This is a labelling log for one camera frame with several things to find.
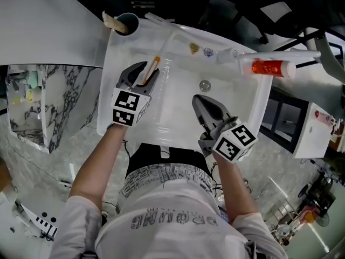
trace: small bottle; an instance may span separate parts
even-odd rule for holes
[[[252,70],[255,74],[291,79],[296,75],[296,65],[286,60],[256,60],[252,64]]]

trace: fan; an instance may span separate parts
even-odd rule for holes
[[[318,225],[322,227],[326,227],[329,225],[329,215],[328,213],[325,213],[322,217],[315,211],[313,211],[313,216],[315,218],[315,221],[318,223]]]

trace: sink drain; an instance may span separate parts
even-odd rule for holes
[[[207,92],[211,90],[211,84],[208,80],[202,80],[199,84],[199,87],[202,92]]]

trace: marble wall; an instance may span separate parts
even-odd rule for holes
[[[42,96],[34,103],[13,104],[17,97],[25,95],[25,85],[19,84],[18,92],[8,85],[10,130],[27,144],[51,153],[63,138],[71,137],[92,120],[102,69],[73,65],[11,65],[9,73],[18,70],[37,71],[42,80]]]

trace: person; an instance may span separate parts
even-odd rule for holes
[[[120,213],[102,227],[102,198],[126,130],[110,126],[78,171],[50,259],[287,258],[238,167],[216,153],[229,222],[201,153],[170,148],[161,156],[159,146],[141,144],[119,193]]]

